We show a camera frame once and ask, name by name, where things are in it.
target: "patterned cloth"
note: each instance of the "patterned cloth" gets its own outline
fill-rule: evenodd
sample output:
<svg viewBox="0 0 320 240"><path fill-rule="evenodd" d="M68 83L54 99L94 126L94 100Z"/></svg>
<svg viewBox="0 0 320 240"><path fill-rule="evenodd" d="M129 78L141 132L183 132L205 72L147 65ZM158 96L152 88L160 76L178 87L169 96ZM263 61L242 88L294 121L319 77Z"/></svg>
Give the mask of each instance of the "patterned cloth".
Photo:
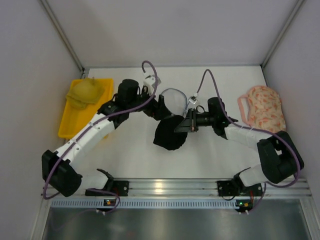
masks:
<svg viewBox="0 0 320 240"><path fill-rule="evenodd" d="M245 98L249 105L247 119L241 102L242 98ZM272 133L286 130L280 96L270 87L252 87L248 94L238 98L238 105L242 121L250 127L268 130Z"/></svg>

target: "yellow tray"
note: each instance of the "yellow tray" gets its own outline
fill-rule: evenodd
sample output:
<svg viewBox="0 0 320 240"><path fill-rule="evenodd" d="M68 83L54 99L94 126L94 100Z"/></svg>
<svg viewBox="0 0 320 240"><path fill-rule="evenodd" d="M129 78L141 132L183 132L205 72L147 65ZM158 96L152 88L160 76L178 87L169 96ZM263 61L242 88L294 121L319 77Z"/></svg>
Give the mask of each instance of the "yellow tray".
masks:
<svg viewBox="0 0 320 240"><path fill-rule="evenodd" d="M83 129L96 114L102 104L111 100L114 92L114 81L111 78L95 79L104 88L104 92L96 104L88 104L85 109L78 110L72 107L67 101L63 111L58 136L64 139L72 139ZM70 88L80 83L82 79L75 79L71 82Z"/></svg>

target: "gray floor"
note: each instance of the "gray floor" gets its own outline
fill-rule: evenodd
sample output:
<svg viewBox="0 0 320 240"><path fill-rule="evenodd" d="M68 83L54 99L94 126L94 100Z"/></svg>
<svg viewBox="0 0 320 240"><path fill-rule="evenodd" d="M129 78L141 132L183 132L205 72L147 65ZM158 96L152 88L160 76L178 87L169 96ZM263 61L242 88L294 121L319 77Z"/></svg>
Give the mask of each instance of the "gray floor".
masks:
<svg viewBox="0 0 320 240"><path fill-rule="evenodd" d="M255 212L221 209L119 209L103 216L52 208L44 240L308 240L298 200L263 200ZM60 230L52 229L52 224Z"/></svg>

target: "gray wall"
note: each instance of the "gray wall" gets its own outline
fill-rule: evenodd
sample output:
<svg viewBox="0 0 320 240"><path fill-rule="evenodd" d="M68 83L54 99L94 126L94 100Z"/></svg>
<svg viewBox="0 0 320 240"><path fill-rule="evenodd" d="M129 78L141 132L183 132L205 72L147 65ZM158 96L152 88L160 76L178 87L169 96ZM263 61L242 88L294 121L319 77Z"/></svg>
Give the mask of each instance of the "gray wall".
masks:
<svg viewBox="0 0 320 240"><path fill-rule="evenodd" d="M48 0L85 67L259 65L296 0Z"/></svg>
<svg viewBox="0 0 320 240"><path fill-rule="evenodd" d="M0 236L24 240L40 206L41 155L59 143L80 74L36 0L1 1L0 31Z"/></svg>
<svg viewBox="0 0 320 240"><path fill-rule="evenodd" d="M320 210L320 1L307 0L265 69Z"/></svg>

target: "white tabletop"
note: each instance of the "white tabletop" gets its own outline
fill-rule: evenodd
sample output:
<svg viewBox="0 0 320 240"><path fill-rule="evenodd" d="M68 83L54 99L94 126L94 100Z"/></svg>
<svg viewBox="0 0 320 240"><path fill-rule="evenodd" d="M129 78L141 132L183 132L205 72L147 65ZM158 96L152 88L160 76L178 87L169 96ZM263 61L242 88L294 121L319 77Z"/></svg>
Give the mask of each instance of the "white tabletop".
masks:
<svg viewBox="0 0 320 240"><path fill-rule="evenodd" d="M157 95L166 88L177 88L188 97L199 87L207 67L157 67L162 81ZM251 87L265 85L259 66L209 67L217 81L228 115L241 122L237 98ZM93 68L89 75L112 78L114 90L123 79L143 83L141 68ZM208 110L207 100L216 97L212 79L206 76L199 93L201 105ZM168 91L165 103L174 113L182 112L183 98ZM188 133L186 142L174 151L154 145L155 130L159 122L143 112L131 113L107 139L103 139L86 156L79 172L104 169L115 178L231 178L241 170L258 164L258 153L237 142L217 136L210 126Z"/></svg>

